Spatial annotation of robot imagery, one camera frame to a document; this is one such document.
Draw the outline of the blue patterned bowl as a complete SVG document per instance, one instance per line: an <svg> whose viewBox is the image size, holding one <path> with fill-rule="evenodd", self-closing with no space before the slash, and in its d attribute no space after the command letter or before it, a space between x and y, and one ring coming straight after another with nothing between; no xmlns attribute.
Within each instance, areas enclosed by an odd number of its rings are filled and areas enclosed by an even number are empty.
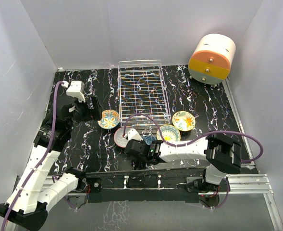
<svg viewBox="0 0 283 231"><path fill-rule="evenodd" d="M156 141L157 138L155 136L153 136L152 134L150 135L146 135L143 137L143 142L146 144L146 145L151 145L153 141Z"/></svg>

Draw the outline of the yellow teal sun bowl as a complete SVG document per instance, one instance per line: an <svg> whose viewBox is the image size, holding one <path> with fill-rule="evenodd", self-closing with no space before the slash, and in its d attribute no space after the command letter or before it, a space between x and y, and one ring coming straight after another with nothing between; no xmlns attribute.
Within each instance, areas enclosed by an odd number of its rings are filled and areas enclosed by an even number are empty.
<svg viewBox="0 0 283 231"><path fill-rule="evenodd" d="M180 141L180 131L173 125L160 126L161 133L166 141Z"/></svg>

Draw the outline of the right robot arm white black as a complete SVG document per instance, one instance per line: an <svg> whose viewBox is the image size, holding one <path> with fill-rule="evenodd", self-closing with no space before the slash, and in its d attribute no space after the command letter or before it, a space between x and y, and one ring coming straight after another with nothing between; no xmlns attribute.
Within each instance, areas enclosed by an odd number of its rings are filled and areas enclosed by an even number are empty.
<svg viewBox="0 0 283 231"><path fill-rule="evenodd" d="M229 174L241 173L241 144L223 134L213 134L189 144L188 141L152 141L146 144L140 135L129 131L124 152L141 162L157 165L175 160L201 159L209 162L202 178L202 187L213 191Z"/></svg>

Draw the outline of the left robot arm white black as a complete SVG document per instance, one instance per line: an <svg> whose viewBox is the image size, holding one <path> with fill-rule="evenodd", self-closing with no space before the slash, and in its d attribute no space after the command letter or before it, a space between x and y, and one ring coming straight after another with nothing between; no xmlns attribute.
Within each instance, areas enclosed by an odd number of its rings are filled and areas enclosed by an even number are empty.
<svg viewBox="0 0 283 231"><path fill-rule="evenodd" d="M88 188L85 172L71 167L47 189L44 182L54 162L71 138L74 124L99 121L102 106L97 96L84 102L71 96L55 96L52 114L46 117L35 137L26 168L12 195L0 204L0 216L28 231L42 228L49 211L71 191Z"/></svg>

